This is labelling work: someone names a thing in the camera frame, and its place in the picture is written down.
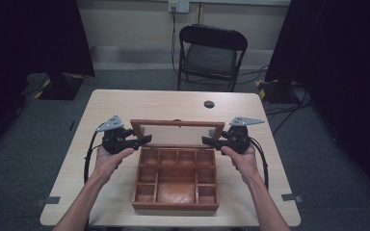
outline chair backrest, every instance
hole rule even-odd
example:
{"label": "chair backrest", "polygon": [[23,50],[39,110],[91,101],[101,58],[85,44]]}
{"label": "chair backrest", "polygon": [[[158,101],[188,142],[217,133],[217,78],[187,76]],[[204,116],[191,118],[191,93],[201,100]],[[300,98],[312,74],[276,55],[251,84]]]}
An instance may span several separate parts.
{"label": "chair backrest", "polygon": [[248,41],[237,31],[191,24],[185,26],[179,32],[179,40],[187,43],[212,46],[228,50],[244,51],[248,48]]}

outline hand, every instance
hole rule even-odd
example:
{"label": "hand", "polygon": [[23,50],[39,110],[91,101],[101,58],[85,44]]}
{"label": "hand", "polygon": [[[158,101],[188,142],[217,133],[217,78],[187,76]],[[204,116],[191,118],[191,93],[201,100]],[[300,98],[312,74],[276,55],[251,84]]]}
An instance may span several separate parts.
{"label": "hand", "polygon": [[97,148],[97,158],[92,175],[97,175],[103,181],[103,184],[106,184],[110,180],[114,170],[122,163],[122,159],[131,155],[133,152],[133,148],[126,148],[119,154],[112,155],[103,146],[99,146]]}
{"label": "hand", "polygon": [[236,153],[233,149],[227,146],[223,146],[222,151],[230,157],[233,165],[237,167],[245,184],[248,184],[249,178],[253,178],[253,176],[257,176],[259,174],[253,145],[251,145],[244,154]]}

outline gray carpet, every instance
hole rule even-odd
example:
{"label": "gray carpet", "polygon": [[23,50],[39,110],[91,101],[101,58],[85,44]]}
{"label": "gray carpet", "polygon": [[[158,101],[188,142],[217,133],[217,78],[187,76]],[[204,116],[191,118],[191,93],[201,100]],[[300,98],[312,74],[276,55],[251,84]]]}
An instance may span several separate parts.
{"label": "gray carpet", "polygon": [[[0,230],[51,230],[40,224],[42,207],[36,201],[50,194],[93,90],[176,90],[174,76],[172,70],[98,70],[96,78],[84,81],[73,101],[28,95],[20,116],[0,138]],[[241,76],[239,82],[254,76]],[[43,78],[44,74],[30,75],[25,92]],[[202,83],[220,85],[183,82],[182,90],[228,91],[223,82]],[[237,85],[235,91],[257,89],[249,82]],[[303,89],[297,95],[304,96]],[[266,111],[290,106],[264,104]],[[269,115],[273,131],[287,115]],[[293,194],[303,199],[298,203],[302,224],[293,230],[370,230],[370,183],[333,141],[328,124],[312,105],[292,114],[275,140]]]}

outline open box lid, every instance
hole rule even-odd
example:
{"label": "open box lid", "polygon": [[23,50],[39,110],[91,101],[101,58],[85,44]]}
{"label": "open box lid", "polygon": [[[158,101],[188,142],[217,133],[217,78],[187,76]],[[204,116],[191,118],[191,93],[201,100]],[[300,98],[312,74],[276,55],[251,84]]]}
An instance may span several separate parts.
{"label": "open box lid", "polygon": [[145,147],[166,148],[212,148],[202,143],[202,137],[217,140],[224,130],[224,122],[131,119],[138,139],[152,135]]}

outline forearm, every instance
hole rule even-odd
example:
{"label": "forearm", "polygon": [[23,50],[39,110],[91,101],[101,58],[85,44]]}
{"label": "forearm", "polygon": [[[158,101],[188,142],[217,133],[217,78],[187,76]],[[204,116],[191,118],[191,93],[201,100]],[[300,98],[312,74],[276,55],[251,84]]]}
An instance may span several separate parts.
{"label": "forearm", "polygon": [[103,186],[104,183],[99,177],[92,176],[89,178],[54,230],[83,231],[90,211]]}
{"label": "forearm", "polygon": [[249,177],[248,187],[251,191],[260,229],[262,231],[290,230],[258,173]]}

